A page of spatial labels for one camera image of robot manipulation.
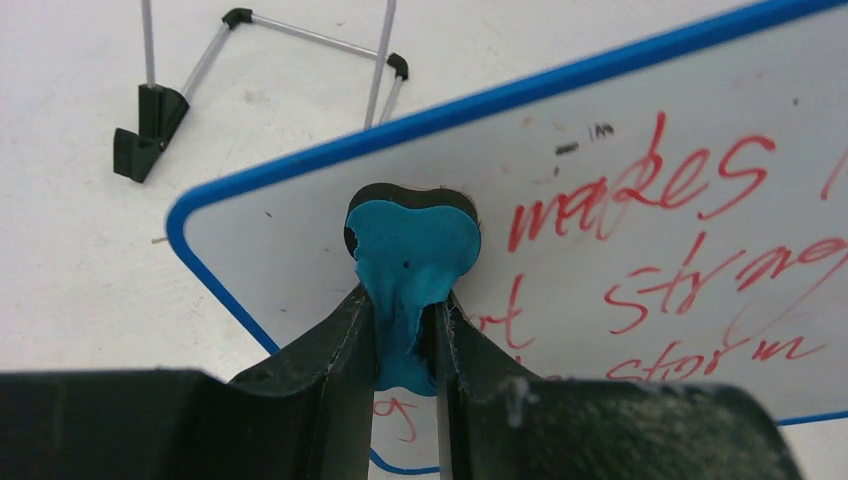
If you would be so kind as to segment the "blue framed whiteboard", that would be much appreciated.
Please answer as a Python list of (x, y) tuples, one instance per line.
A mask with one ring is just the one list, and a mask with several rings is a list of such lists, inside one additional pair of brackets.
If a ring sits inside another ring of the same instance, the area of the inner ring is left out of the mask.
[(355, 284), (373, 182), (468, 195), (461, 306), (544, 377), (847, 414), (847, 5), (762, 1), (183, 194), (178, 257), (269, 352)]

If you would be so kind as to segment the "teal whiteboard eraser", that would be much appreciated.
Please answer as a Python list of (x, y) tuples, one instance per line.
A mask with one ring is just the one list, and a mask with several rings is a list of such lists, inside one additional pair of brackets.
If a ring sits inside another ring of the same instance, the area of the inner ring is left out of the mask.
[(420, 347), (422, 315), (448, 299), (479, 257), (473, 201), (444, 187), (372, 183), (352, 197), (344, 238), (374, 308), (377, 390), (435, 396), (435, 375)]

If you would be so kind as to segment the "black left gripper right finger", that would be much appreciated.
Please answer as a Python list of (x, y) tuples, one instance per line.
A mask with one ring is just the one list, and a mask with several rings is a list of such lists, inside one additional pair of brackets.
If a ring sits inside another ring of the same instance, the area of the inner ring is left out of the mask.
[(445, 479), (798, 479), (765, 410), (721, 384), (546, 380), (433, 308)]

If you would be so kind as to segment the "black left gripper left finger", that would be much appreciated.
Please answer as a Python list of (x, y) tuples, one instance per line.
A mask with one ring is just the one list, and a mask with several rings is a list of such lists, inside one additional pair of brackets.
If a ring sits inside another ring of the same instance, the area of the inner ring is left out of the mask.
[(362, 287), (226, 382), (193, 369), (5, 373), (1, 475), (364, 479), (375, 374)]

